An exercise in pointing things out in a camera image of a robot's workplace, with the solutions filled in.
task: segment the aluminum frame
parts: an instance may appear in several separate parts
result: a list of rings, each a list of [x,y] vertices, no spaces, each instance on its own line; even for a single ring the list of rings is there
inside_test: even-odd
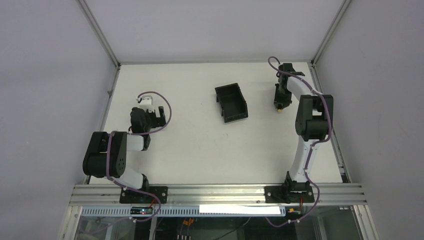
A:
[[[298,203],[265,203],[265,186],[280,184],[171,184],[166,206],[199,206],[226,204],[243,206],[286,206]],[[321,197],[318,206],[366,205],[362,186],[358,183],[318,183]],[[317,189],[312,187],[315,195]],[[148,206],[148,204],[120,204],[121,188],[114,184],[75,185],[69,206]]]

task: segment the black clamp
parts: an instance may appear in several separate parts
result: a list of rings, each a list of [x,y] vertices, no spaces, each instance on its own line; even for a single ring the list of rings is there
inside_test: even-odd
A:
[[[278,66],[278,69],[293,75],[305,76],[303,72],[295,71],[291,63],[283,63]],[[289,76],[280,72],[277,72],[276,76],[278,83],[275,84],[274,106],[280,112],[292,103],[292,92],[287,89]]]
[[[164,107],[159,107],[159,117],[155,112],[147,112],[141,108],[133,107],[131,113],[131,131],[134,134],[150,132],[151,129],[163,127],[166,124]],[[150,144],[150,135],[142,135],[144,139],[143,151],[146,151]]]

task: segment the white wall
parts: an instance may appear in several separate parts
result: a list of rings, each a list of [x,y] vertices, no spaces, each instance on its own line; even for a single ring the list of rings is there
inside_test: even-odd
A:
[[[343,0],[87,0],[121,62],[310,60]]]
[[[317,64],[383,240],[424,234],[423,12],[422,0],[354,0]]]
[[[74,0],[0,3],[0,238],[58,237],[114,66]]]

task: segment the purple cable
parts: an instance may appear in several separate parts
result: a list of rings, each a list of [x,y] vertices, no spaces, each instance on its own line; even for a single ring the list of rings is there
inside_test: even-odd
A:
[[[271,68],[273,68],[275,71],[277,71],[277,72],[279,72],[280,74],[284,74],[284,75],[288,75],[288,76],[290,76],[290,77],[293,77],[293,78],[296,78],[296,79],[298,79],[298,80],[300,80],[302,83],[304,83],[308,88],[309,88],[309,90],[313,93],[313,94],[315,94],[315,95],[317,95],[320,99],[321,99],[321,101],[322,101],[322,104],[323,104],[323,106],[324,106],[324,113],[325,113],[325,116],[327,117],[327,123],[328,123],[328,136],[327,136],[327,138],[326,139],[324,139],[324,140],[319,140],[319,141],[315,141],[314,143],[312,143],[312,145],[311,145],[311,147],[313,147],[313,146],[315,146],[315,145],[317,145],[317,144],[319,144],[319,143],[325,143],[325,142],[328,142],[330,139],[331,139],[331,136],[332,136],[332,131],[333,131],[333,128],[332,128],[332,124],[331,124],[331,118],[330,118],[330,113],[329,113],[329,108],[328,108],[328,106],[327,106],[327,102],[326,102],[326,99],[324,98],[324,96],[321,94],[321,93],[319,93],[319,92],[317,92],[317,91],[315,91],[314,90],[314,88],[312,88],[312,86],[305,80],[305,79],[303,79],[303,78],[301,78],[300,76],[297,76],[297,75],[294,75],[294,74],[291,74],[290,72],[286,72],[286,71],[281,71],[280,69],[278,69],[278,68],[276,68],[272,63],[271,63],[271,59],[275,59],[277,62],[278,62],[278,64],[280,65],[281,63],[280,63],[280,61],[279,61],[279,59],[278,58],[276,58],[275,56],[270,56],[270,57],[268,57],[268,64],[271,66]],[[308,166],[309,166],[309,162],[311,161],[311,156],[312,156],[312,151],[313,151],[313,149],[311,148],[310,150],[309,150],[309,153],[307,154],[307,158],[306,158],[306,163],[305,163],[305,167],[304,167],[304,172],[305,172],[305,177],[306,177],[306,179],[316,188],[316,200],[315,200],[315,202],[314,202],[314,204],[312,205],[312,207],[309,209],[309,211],[307,211],[303,216],[301,216],[299,219],[297,219],[297,220],[294,220],[294,221],[291,221],[291,223],[294,223],[294,222],[297,222],[297,221],[300,221],[300,220],[302,220],[302,219],[304,219],[304,218],[306,218],[311,212],[312,212],[312,210],[317,206],[317,204],[318,204],[318,201],[320,200],[320,195],[321,195],[321,191],[320,191],[320,188],[318,187],[318,185],[316,185],[310,178],[309,178],[309,176],[308,176]],[[282,227],[282,226],[284,226],[284,225],[286,225],[286,224],[288,224],[289,223],[289,221],[286,221],[286,222],[284,222],[283,224],[280,224],[280,225],[275,225],[275,224],[273,224],[267,217],[265,217],[266,218],[266,220],[268,221],[268,223],[271,225],[271,226],[273,226],[273,227],[275,227],[275,228],[280,228],[280,227]]]
[[[172,117],[172,108],[171,108],[171,105],[170,105],[170,103],[168,102],[168,100],[164,97],[164,96],[162,96],[159,92],[155,92],[155,91],[145,91],[145,92],[142,92],[142,93],[140,93],[138,96],[137,96],[137,99],[139,99],[142,95],[145,95],[145,94],[156,94],[156,95],[158,95],[159,97],[161,97],[164,101],[165,101],[165,103],[168,105],[168,108],[169,108],[169,119],[168,119],[168,121],[165,123],[165,125],[163,125],[163,127],[161,127],[161,128],[159,128],[159,129],[157,129],[157,130],[154,130],[154,131],[149,131],[149,132],[143,132],[143,133],[131,133],[131,135],[139,135],[139,136],[142,136],[142,135],[147,135],[147,134],[154,134],[154,133],[157,133],[157,132],[159,132],[159,131],[161,131],[162,129],[164,129],[169,123],[170,123],[170,121],[171,121],[171,117]]]

